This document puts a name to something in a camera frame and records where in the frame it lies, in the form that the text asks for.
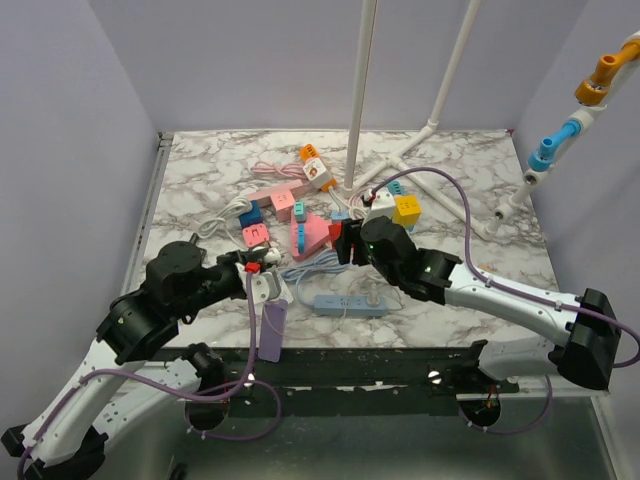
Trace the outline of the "dark blue cube socket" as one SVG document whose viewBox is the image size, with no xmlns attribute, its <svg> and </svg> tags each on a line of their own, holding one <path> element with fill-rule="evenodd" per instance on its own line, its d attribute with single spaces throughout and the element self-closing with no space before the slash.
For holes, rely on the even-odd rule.
<svg viewBox="0 0 640 480">
<path fill-rule="evenodd" d="M 242 229 L 261 224 L 263 222 L 263 216 L 258 202 L 256 200 L 251 200 L 250 206 L 251 208 L 247 212 L 242 213 L 238 217 Z"/>
</svg>

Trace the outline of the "light blue power strip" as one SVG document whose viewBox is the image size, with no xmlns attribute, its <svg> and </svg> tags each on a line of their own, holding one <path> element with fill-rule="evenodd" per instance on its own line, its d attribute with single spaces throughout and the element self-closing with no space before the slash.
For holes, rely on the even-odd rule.
<svg viewBox="0 0 640 480">
<path fill-rule="evenodd" d="M 316 315 L 329 317 L 380 318 L 389 313 L 384 300 L 370 303 L 365 295 L 317 295 L 313 302 Z"/>
</svg>

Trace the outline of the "pink square socket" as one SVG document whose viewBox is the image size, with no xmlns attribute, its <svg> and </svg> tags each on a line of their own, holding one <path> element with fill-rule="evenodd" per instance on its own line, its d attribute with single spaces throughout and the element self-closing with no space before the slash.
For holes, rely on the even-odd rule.
<svg viewBox="0 0 640 480">
<path fill-rule="evenodd" d="M 244 228 L 242 235 L 248 248 L 253 248 L 270 241 L 268 229 L 263 223 L 253 224 Z"/>
</svg>

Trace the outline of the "pink triangular socket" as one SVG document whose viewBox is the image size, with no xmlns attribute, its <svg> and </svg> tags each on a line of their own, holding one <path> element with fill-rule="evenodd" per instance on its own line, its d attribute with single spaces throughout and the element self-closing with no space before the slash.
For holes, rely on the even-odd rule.
<svg viewBox="0 0 640 480">
<path fill-rule="evenodd" d="M 298 227 L 304 227 L 302 251 L 299 250 Z M 295 261 L 304 261 L 321 249 L 329 240 L 329 226 L 331 222 L 311 212 L 306 213 L 306 220 L 299 223 L 294 213 L 291 213 L 290 223 L 290 251 Z"/>
</svg>

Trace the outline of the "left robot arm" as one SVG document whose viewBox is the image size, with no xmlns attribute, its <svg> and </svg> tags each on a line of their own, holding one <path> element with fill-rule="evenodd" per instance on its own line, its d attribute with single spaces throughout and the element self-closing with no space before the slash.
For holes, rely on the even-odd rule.
<svg viewBox="0 0 640 480">
<path fill-rule="evenodd" d="M 88 479 L 108 443 L 170 399 L 225 400 L 241 389 L 224 381 L 213 351 L 193 346 L 158 380 L 140 370 L 204 308 L 226 299 L 252 300 L 259 253 L 233 251 L 204 266 L 205 252 L 189 241 L 161 248 L 141 286 L 114 300 L 81 365 L 45 411 L 2 436 L 19 459 L 20 479 Z"/>
</svg>

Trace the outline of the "purple power strip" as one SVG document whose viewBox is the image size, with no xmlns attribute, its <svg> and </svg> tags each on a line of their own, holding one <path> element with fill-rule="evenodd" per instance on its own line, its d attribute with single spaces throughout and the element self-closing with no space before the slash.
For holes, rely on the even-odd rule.
<svg viewBox="0 0 640 480">
<path fill-rule="evenodd" d="M 288 310 L 286 300 L 265 302 L 261 315 L 258 358 L 278 363 L 281 356 L 284 329 Z"/>
</svg>

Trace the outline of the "pink long power strip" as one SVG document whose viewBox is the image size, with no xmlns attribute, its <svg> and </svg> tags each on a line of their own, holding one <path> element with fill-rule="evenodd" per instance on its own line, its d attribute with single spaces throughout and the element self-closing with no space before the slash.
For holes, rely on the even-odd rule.
<svg viewBox="0 0 640 480">
<path fill-rule="evenodd" d="M 251 193 L 247 198 L 255 201 L 260 208 L 272 207 L 276 219 L 284 223 L 290 220 L 295 202 L 309 191 L 308 182 L 296 179 Z"/>
</svg>

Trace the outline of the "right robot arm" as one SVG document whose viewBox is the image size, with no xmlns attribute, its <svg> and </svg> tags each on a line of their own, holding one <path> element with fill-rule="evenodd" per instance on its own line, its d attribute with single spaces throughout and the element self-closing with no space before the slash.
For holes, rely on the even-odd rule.
<svg viewBox="0 0 640 480">
<path fill-rule="evenodd" d="M 467 389 L 552 374 L 582 388 L 608 388 L 621 329 L 604 293 L 562 294 L 476 272 L 455 255 L 416 247 L 386 217 L 347 219 L 330 225 L 329 234 L 340 263 L 371 265 L 415 300 L 479 311 L 532 332 L 515 341 L 479 342 L 478 357 L 459 370 Z"/>
</svg>

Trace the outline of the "red cube socket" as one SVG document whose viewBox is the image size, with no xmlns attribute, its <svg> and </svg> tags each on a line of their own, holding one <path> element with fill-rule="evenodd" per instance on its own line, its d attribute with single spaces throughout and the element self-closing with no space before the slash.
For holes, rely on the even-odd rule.
<svg viewBox="0 0 640 480">
<path fill-rule="evenodd" d="M 340 238 L 342 232 L 342 223 L 331 223 L 328 226 L 329 232 L 329 241 L 331 243 L 331 248 L 335 248 L 336 241 Z"/>
</svg>

